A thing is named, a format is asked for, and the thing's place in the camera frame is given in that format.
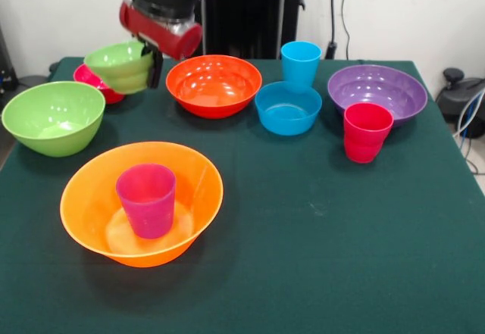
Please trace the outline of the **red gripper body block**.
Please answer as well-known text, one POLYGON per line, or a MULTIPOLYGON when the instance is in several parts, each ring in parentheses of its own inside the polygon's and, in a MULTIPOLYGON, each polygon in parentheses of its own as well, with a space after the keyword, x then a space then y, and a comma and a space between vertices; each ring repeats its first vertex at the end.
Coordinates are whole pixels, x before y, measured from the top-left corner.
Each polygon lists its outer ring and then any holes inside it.
POLYGON ((202 41, 202 26, 193 20, 157 20, 137 10, 131 0, 123 0, 119 19, 132 35, 160 53, 180 60, 190 57, 202 41))

